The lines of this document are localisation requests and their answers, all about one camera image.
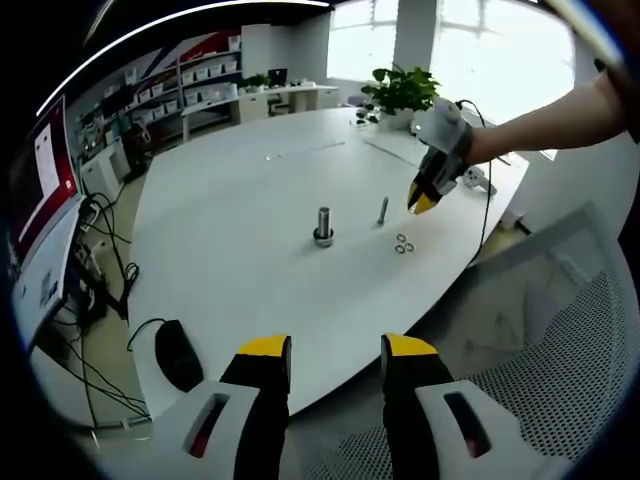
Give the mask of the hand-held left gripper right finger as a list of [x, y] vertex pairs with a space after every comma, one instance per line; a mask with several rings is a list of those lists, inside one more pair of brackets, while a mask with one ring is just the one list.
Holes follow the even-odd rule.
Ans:
[[431, 344], [381, 337], [383, 425], [396, 479], [561, 479], [562, 457], [527, 443], [519, 420], [453, 378]]

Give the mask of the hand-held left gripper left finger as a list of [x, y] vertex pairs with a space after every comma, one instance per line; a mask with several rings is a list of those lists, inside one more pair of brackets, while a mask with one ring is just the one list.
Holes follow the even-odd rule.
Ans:
[[289, 423], [289, 335], [258, 337], [221, 379], [160, 416], [144, 449], [147, 479], [277, 479]]

